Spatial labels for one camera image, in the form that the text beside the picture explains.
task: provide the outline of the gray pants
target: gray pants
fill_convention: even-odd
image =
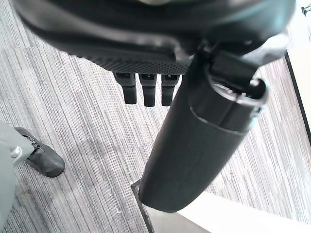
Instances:
[[[31,142],[0,121],[0,231],[10,214],[15,196],[14,167],[34,151]]]

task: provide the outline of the black tube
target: black tube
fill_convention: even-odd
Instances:
[[[197,198],[234,153],[265,102],[266,88],[259,100],[241,97],[213,84],[207,70],[194,58],[155,140],[139,190],[147,206],[172,213]]]

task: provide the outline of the gray striped carpet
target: gray striped carpet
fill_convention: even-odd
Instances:
[[[168,108],[123,103],[110,72],[59,52],[0,0],[0,120],[27,128],[64,158],[47,179],[16,170],[16,201],[3,233],[143,233],[130,189],[142,175]],[[311,149],[284,59],[260,69],[270,101],[208,192],[311,224]]]

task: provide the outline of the shoe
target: shoe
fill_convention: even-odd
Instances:
[[[42,175],[50,178],[57,177],[64,172],[64,160],[51,147],[37,140],[24,128],[17,127],[15,130],[31,141],[35,149],[26,160],[27,164]]]

